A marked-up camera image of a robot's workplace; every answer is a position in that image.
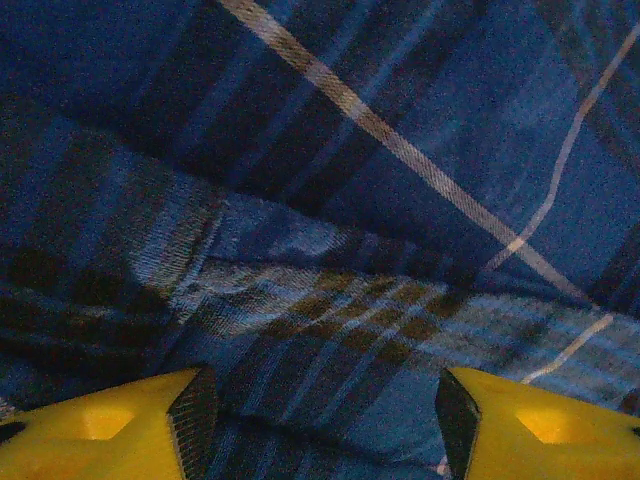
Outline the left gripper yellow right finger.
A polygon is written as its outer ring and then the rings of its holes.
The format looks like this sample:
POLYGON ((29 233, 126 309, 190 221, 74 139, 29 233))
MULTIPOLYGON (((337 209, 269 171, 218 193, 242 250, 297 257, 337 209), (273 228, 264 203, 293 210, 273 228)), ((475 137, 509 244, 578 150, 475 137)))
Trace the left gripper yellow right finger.
POLYGON ((636 479, 639 420, 471 368, 441 371, 435 410, 454 479, 636 479))

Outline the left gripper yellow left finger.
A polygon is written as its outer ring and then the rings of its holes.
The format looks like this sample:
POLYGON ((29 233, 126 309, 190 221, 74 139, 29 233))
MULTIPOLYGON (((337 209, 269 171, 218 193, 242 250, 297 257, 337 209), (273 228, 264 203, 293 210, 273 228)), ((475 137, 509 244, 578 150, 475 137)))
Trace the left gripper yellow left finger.
POLYGON ((18 413, 1 424, 4 479, 203 479, 218 402, 209 366, 18 413))

